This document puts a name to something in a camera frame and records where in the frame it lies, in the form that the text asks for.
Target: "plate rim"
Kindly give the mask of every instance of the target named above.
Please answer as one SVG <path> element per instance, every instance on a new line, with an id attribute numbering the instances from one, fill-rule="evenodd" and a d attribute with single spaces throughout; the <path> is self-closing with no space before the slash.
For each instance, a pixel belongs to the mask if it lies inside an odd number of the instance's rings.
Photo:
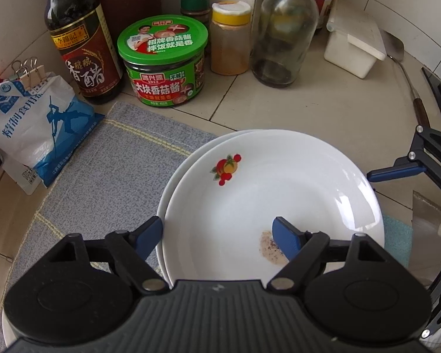
<path id="1" fill-rule="evenodd" d="M 323 144 L 325 147 L 330 148 L 331 150 L 333 150 L 334 152 L 337 152 L 339 155 L 341 155 L 342 157 L 344 157 L 346 160 L 349 161 L 349 163 L 351 163 L 352 166 L 354 166 L 356 168 L 356 171 L 360 174 L 360 177 L 368 183 L 368 186 L 370 187 L 370 192 L 372 193 L 372 197 L 374 198 L 375 203 L 377 204 L 377 208 L 379 209 L 379 213 L 380 213 L 380 223 L 382 226 L 382 240 L 378 241 L 376 240 L 376 242 L 378 242 L 379 244 L 384 245 L 384 225 L 383 225 L 383 217 L 382 217 L 382 210 L 380 208 L 380 204 L 379 201 L 377 200 L 377 196 L 376 193 L 374 192 L 374 189 L 372 188 L 372 186 L 370 185 L 369 181 L 366 178 L 366 175 L 364 175 L 364 173 L 361 171 L 361 169 L 356 165 L 356 163 L 354 163 L 345 153 L 343 153 L 342 151 L 340 151 L 338 148 L 336 148 L 335 146 L 329 144 L 328 142 L 323 141 L 320 138 L 314 137 L 313 135 L 309 135 L 306 133 L 302 133 L 299 131 L 294 131 L 294 130 L 287 130 L 287 129 L 265 129 L 265 130 L 261 130 L 261 132 L 268 132 L 271 134 L 277 134 L 277 133 L 287 133 L 287 134 L 299 134 L 301 136 L 304 136 L 306 138 L 312 138 L 314 141 L 318 141 L 319 144 Z M 246 134 L 241 134 L 239 136 L 244 137 L 248 135 L 248 133 Z M 217 148 L 219 148 L 222 144 L 224 144 L 224 142 L 221 142 L 220 144 L 214 146 L 213 148 L 211 148 L 209 151 L 207 151 L 205 154 L 203 154 L 188 170 L 187 172 L 183 175 L 183 177 L 181 178 L 181 180 L 178 182 L 175 191 L 172 193 L 172 196 L 170 197 L 170 201 L 168 203 L 168 207 L 166 209 L 166 212 L 168 212 L 168 208 L 170 206 L 170 203 L 172 201 L 172 198 L 175 196 L 176 192 L 179 190 L 179 187 L 181 186 L 181 183 L 184 179 L 186 179 L 186 176 L 188 176 L 189 172 L 194 170 L 196 168 L 196 165 L 198 165 L 200 163 L 200 161 L 204 158 L 207 158 L 207 154 L 214 154 L 215 150 Z M 170 276 L 170 273 L 168 272 L 167 266 L 165 265 L 165 269 L 166 269 L 166 273 L 167 276 L 170 280 L 170 282 L 172 282 L 172 278 Z"/>
<path id="2" fill-rule="evenodd" d="M 172 174 L 172 176 L 170 177 L 168 183 L 166 184 L 166 186 L 163 190 L 162 196 L 160 197 L 160 201 L 158 203 L 157 212 L 156 212 L 156 215 L 160 219 L 162 219 L 162 223 L 165 221 L 166 210 L 168 209 L 168 204 L 170 203 L 170 200 L 173 196 L 173 193 L 176 190 L 176 187 L 178 186 L 178 184 L 180 183 L 180 181 L 184 177 L 184 175 L 186 175 L 186 173 L 189 171 L 189 169 L 193 166 L 193 164 L 196 163 L 208 151 L 210 151 L 214 147 L 217 147 L 220 144 L 224 143 L 226 140 L 235 138 L 235 137 L 242 135 L 242 134 L 252 133 L 254 131 L 262 131 L 262 130 L 261 129 L 247 129 L 247 130 L 239 130 L 239 131 L 235 130 L 231 133 L 220 135 L 219 137 L 216 137 L 216 138 L 210 140 L 209 142 L 203 144 L 201 147 L 194 150 L 178 166 L 178 168 Z M 220 140 L 222 140 L 222 141 L 217 143 L 216 145 L 212 146 L 212 143 L 216 143 Z M 169 198 L 167 199 L 166 197 L 168 196 L 168 191 L 171 189 L 171 186 L 174 184 L 175 180 L 177 179 L 177 175 L 179 175 L 181 170 L 184 169 L 186 167 L 186 165 L 189 164 L 194 158 L 196 158 L 196 160 L 194 160 L 191 163 L 191 165 L 187 168 L 187 170 L 181 175 L 180 179 L 178 179 L 172 193 L 169 195 Z M 155 252 L 156 252 L 156 256 L 157 256 L 157 260 L 158 260 L 158 265 L 160 265 L 160 270 L 162 271 L 163 279 L 165 279 L 165 281 L 168 282 L 168 284 L 170 286 L 173 286 L 173 283 L 171 282 L 170 277 L 168 276 L 168 272 L 167 272 L 166 266 L 165 266 L 165 257 L 163 256 L 163 236 L 162 236 L 162 239 L 160 240 L 160 242 L 158 242 L 158 244 L 155 246 Z"/>

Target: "wooden handle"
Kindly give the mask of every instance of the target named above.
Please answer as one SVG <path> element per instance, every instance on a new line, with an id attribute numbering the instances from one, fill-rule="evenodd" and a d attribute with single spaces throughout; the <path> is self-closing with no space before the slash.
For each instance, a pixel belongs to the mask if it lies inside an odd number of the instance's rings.
<path id="1" fill-rule="evenodd" d="M 426 114 L 426 110 L 421 98 L 415 98 L 413 100 L 413 108 L 415 109 L 415 114 L 417 115 L 418 124 L 426 127 L 431 127 L 429 125 L 428 115 Z"/>

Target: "blue gray placemat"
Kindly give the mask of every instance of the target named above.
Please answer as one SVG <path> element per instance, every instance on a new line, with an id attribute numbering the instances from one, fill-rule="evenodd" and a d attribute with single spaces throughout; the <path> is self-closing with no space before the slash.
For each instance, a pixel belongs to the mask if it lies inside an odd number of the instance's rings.
<path id="1" fill-rule="evenodd" d="M 215 136 L 117 102 L 72 156 L 34 215 L 6 288 L 64 235 L 133 230 L 156 214 L 176 168 Z M 147 262 L 160 272 L 155 251 Z M 5 350 L 0 312 L 0 352 Z"/>

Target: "yellow lid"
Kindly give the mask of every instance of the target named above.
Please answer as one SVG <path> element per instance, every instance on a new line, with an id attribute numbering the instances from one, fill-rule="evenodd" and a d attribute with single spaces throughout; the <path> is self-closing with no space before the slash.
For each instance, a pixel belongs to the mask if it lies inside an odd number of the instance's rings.
<path id="1" fill-rule="evenodd" d="M 250 22 L 252 8 L 243 1 L 222 1 L 213 4 L 213 21 L 226 25 L 245 25 Z"/>

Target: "vinegar label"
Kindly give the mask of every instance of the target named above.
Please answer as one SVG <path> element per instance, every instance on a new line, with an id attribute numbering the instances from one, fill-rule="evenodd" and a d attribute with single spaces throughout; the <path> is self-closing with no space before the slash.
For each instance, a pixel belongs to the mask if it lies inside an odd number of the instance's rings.
<path id="1" fill-rule="evenodd" d="M 102 95 L 121 80 L 122 70 L 101 5 L 50 34 L 83 96 Z"/>

